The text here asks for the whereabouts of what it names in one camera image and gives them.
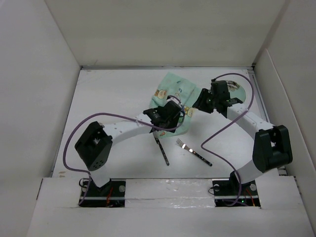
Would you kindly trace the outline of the green cartoon print placemat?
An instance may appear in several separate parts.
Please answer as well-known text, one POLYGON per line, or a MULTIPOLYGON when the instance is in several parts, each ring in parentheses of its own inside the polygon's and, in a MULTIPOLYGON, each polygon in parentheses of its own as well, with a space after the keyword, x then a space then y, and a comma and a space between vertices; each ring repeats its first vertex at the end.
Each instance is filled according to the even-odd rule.
POLYGON ((186 133, 190 128, 193 114, 195 112, 193 104, 198 99, 200 92, 201 88, 197 87, 189 80, 175 74, 168 73, 158 85, 154 95, 152 96, 149 107, 156 108, 157 106, 164 106, 168 96, 175 96, 180 99, 184 107, 184 122, 174 133, 168 131, 157 131, 154 132, 154 137, 163 139, 186 133))

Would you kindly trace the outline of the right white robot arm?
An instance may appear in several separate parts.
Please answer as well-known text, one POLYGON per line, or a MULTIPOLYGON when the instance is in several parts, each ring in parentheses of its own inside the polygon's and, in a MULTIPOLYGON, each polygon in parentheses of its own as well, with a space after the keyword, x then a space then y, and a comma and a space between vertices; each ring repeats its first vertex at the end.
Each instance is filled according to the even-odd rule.
POLYGON ((203 88, 193 107, 209 114, 216 110, 254 140, 251 160, 230 174, 228 188, 231 193, 238 195, 246 189, 246 184, 262 174, 292 163, 288 129, 284 125, 266 122, 250 112, 240 99, 230 96, 226 81, 213 81, 210 89, 203 88))

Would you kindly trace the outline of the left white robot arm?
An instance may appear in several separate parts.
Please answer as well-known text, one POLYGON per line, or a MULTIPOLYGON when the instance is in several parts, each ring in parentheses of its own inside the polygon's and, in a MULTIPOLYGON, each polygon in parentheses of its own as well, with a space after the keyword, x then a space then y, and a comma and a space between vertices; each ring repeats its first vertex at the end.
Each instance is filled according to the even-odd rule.
POLYGON ((92 117, 100 115, 122 118, 123 121, 106 125, 94 121, 75 143, 75 150, 90 174, 106 164, 112 147, 120 142, 155 131, 174 133, 183 123, 179 119, 185 116, 185 112, 180 99, 168 96, 165 105, 146 109, 133 118, 109 113, 92 117))

